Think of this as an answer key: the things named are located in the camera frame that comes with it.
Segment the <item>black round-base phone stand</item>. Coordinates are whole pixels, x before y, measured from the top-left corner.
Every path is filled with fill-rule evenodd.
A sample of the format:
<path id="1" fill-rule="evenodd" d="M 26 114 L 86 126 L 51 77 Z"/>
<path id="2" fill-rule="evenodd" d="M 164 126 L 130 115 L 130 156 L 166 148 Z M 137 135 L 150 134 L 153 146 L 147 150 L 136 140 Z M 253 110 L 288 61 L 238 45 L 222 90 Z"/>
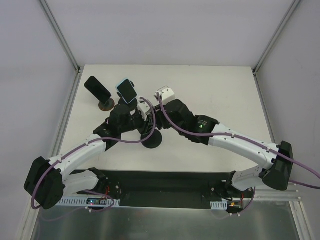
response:
<path id="1" fill-rule="evenodd" d="M 153 129 L 153 121 L 149 120 L 142 129 L 140 139 L 143 140 L 147 138 Z M 159 130 L 155 129 L 153 134 L 146 140 L 142 142 L 142 145 L 147 149 L 155 149 L 159 147 L 162 143 L 163 137 Z"/>

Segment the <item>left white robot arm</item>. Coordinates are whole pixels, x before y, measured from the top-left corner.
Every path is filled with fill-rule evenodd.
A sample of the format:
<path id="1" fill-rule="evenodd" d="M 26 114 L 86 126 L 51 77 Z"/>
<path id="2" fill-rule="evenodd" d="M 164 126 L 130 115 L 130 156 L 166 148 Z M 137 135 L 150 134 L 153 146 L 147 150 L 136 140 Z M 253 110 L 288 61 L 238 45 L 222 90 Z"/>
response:
<path id="1" fill-rule="evenodd" d="M 132 144 L 123 140 L 122 134 L 139 131 L 148 141 L 157 126 L 155 108 L 146 100 L 138 104 L 134 114 L 124 104 L 118 104 L 109 117 L 78 146 L 49 159 L 38 157 L 31 165 L 24 190 L 31 196 L 31 208 L 48 210 L 54 207 L 65 194 L 90 190 L 99 195 L 107 189 L 106 178 L 95 168 L 72 174 L 82 164 L 110 150 L 117 143 Z"/>

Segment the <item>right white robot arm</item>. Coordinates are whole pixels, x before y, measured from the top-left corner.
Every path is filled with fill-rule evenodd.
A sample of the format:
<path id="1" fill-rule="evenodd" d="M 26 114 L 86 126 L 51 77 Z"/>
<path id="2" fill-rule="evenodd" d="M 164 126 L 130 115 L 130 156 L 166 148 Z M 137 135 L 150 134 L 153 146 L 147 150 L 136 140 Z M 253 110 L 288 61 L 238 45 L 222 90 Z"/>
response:
<path id="1" fill-rule="evenodd" d="M 193 143 L 222 148 L 256 163 L 247 170 L 231 172 L 225 184 L 228 196 L 234 198 L 242 191 L 262 185 L 287 190 L 293 168 L 290 143 L 264 143 L 242 135 L 214 118 L 194 115 L 179 99 L 157 105 L 156 122 L 159 129 L 173 128 Z"/>

